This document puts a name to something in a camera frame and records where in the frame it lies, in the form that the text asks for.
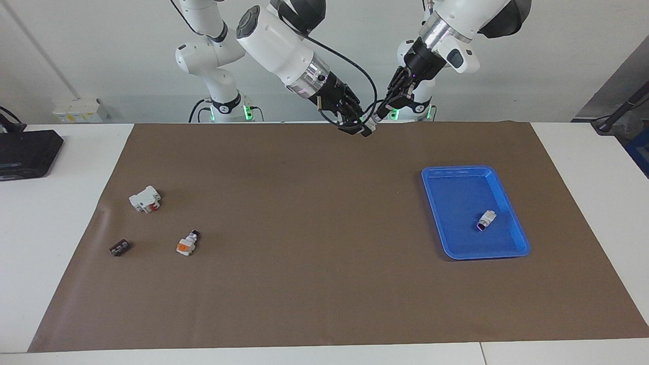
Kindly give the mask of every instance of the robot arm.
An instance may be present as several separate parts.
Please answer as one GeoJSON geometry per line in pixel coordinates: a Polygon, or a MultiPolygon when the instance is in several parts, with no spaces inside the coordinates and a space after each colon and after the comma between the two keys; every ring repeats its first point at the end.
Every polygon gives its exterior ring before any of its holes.
{"type": "Polygon", "coordinates": [[[185,20],[204,39],[178,47],[176,62],[186,73],[203,79],[217,121],[245,121],[252,115],[245,108],[246,98],[239,93],[233,74],[220,68],[243,58],[245,50],[221,18],[218,1],[222,0],[180,2],[185,20]]]}
{"type": "Polygon", "coordinates": [[[374,129],[392,110],[413,102],[415,89],[432,80],[447,64],[458,73],[478,71],[480,63],[471,48],[478,33],[498,38],[516,33],[530,12],[532,0],[444,0],[419,31],[419,38],[404,56],[385,100],[368,125],[374,129]]]}
{"type": "Polygon", "coordinates": [[[333,112],[337,121],[330,122],[338,129],[349,134],[362,133],[365,126],[360,100],[279,17],[297,32],[308,35],[325,18],[325,2],[271,0],[268,9],[256,5],[239,23],[239,43],[266,70],[279,77],[286,88],[317,105],[321,112],[333,112]]]}

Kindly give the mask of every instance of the plastic tray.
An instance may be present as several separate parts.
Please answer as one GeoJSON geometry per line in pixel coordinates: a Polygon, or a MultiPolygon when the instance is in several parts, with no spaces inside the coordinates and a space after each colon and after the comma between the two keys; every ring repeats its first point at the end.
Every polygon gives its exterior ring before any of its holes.
{"type": "Polygon", "coordinates": [[[476,260],[530,253],[530,243],[494,169],[426,168],[421,175],[448,256],[476,260]],[[487,210],[494,210],[498,216],[480,232],[476,224],[487,210]]]}

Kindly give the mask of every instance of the brown paper mat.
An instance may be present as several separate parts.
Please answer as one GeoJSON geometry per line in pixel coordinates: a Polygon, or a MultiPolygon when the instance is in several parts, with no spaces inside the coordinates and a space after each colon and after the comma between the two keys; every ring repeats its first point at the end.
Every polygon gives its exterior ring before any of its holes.
{"type": "Polygon", "coordinates": [[[136,125],[29,351],[634,337],[649,328],[528,124],[136,125]],[[443,253],[421,170],[472,164],[497,170],[528,257],[443,253]],[[149,184],[162,207],[137,213],[149,184]]]}

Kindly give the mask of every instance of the black cable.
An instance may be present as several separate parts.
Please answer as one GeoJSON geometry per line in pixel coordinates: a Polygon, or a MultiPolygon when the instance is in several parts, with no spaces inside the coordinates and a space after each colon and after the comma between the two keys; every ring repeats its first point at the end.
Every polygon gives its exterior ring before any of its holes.
{"type": "Polygon", "coordinates": [[[633,106],[633,108],[631,108],[631,110],[638,109],[639,107],[643,106],[647,101],[649,101],[649,97],[646,98],[642,103],[636,104],[635,106],[633,106]]]}
{"type": "Polygon", "coordinates": [[[286,23],[286,21],[284,20],[284,18],[281,15],[280,15],[280,19],[284,22],[284,24],[286,24],[290,29],[292,29],[293,32],[295,32],[296,34],[298,34],[301,37],[304,37],[304,39],[308,40],[309,42],[311,42],[313,44],[316,44],[319,47],[322,47],[322,48],[326,49],[327,51],[335,54],[336,56],[342,58],[344,61],[346,61],[350,65],[357,68],[358,71],[361,71],[363,73],[363,75],[365,75],[365,77],[367,77],[367,80],[369,80],[369,83],[372,86],[372,90],[374,91],[374,103],[371,105],[372,106],[372,112],[367,116],[367,119],[365,119],[364,121],[361,121],[361,125],[365,125],[365,123],[367,123],[367,121],[369,121],[369,119],[372,117],[372,115],[374,115],[374,111],[376,110],[376,104],[378,104],[378,90],[376,89],[376,84],[374,83],[374,80],[369,75],[369,73],[367,73],[367,71],[365,71],[361,66],[357,65],[357,63],[355,63],[354,61],[352,61],[349,58],[345,57],[344,55],[342,55],[340,52],[336,51],[335,49],[332,49],[331,47],[328,47],[327,45],[322,44],[321,42],[318,42],[317,40],[314,40],[313,38],[309,37],[308,35],[298,31],[295,28],[293,28],[290,24],[286,23]]]}
{"type": "Polygon", "coordinates": [[[194,113],[196,113],[196,109],[198,109],[198,108],[199,108],[199,105],[201,105],[201,104],[203,104],[203,103],[205,103],[205,99],[201,99],[201,100],[199,100],[199,101],[196,103],[196,105],[194,105],[193,109],[191,110],[190,121],[189,121],[188,123],[191,123],[192,119],[194,119],[194,113]]]}
{"type": "Polygon", "coordinates": [[[199,110],[199,123],[201,122],[201,113],[204,111],[212,112],[212,109],[210,108],[203,108],[199,110]]]}
{"type": "MultiPolygon", "coordinates": [[[[638,109],[639,107],[643,106],[647,101],[649,101],[649,97],[648,97],[647,99],[645,99],[642,103],[639,103],[639,104],[634,105],[633,108],[629,109],[629,111],[631,111],[631,110],[635,110],[635,109],[638,109]]],[[[599,117],[599,118],[596,118],[596,119],[591,120],[591,123],[594,123],[594,122],[596,122],[596,121],[600,121],[600,120],[602,120],[602,119],[610,118],[610,117],[612,117],[612,116],[613,116],[612,114],[609,114],[609,115],[607,115],[607,116],[599,117]]]]}
{"type": "Polygon", "coordinates": [[[266,118],[263,116],[263,110],[260,107],[250,107],[251,110],[259,110],[259,113],[262,114],[262,121],[266,121],[266,118]]]}
{"type": "Polygon", "coordinates": [[[5,107],[0,107],[0,110],[2,110],[3,112],[7,113],[7,115],[9,115],[11,118],[14,118],[18,123],[22,123],[22,122],[20,121],[20,119],[18,119],[18,117],[17,117],[14,113],[12,113],[11,111],[9,111],[9,109],[7,109],[7,108],[5,108],[5,107]]]}
{"type": "Polygon", "coordinates": [[[192,32],[198,34],[199,36],[204,36],[204,35],[205,35],[205,34],[201,34],[201,33],[197,32],[197,31],[196,31],[196,30],[191,26],[191,24],[187,21],[187,18],[185,18],[185,15],[182,13],[182,11],[180,11],[180,9],[178,8],[178,5],[176,5],[176,3],[173,2],[173,0],[169,0],[169,1],[170,1],[171,4],[173,5],[173,7],[176,8],[176,11],[178,12],[178,14],[180,14],[180,16],[182,17],[182,19],[185,21],[185,24],[187,24],[187,26],[191,29],[192,32]]]}
{"type": "Polygon", "coordinates": [[[369,109],[370,109],[373,105],[376,105],[376,104],[379,104],[379,103],[383,103],[384,101],[385,101],[385,99],[381,99],[381,100],[377,100],[377,101],[375,101],[374,103],[372,103],[372,105],[370,105],[369,107],[367,107],[367,109],[365,109],[365,112],[363,112],[363,115],[367,114],[367,112],[369,111],[369,109]]]}

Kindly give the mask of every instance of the black device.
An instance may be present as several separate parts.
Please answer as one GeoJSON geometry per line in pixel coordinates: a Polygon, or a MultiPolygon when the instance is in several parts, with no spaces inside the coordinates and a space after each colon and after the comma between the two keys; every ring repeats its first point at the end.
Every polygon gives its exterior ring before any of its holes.
{"type": "Polygon", "coordinates": [[[54,131],[0,134],[0,181],[45,176],[62,145],[54,131]]]}

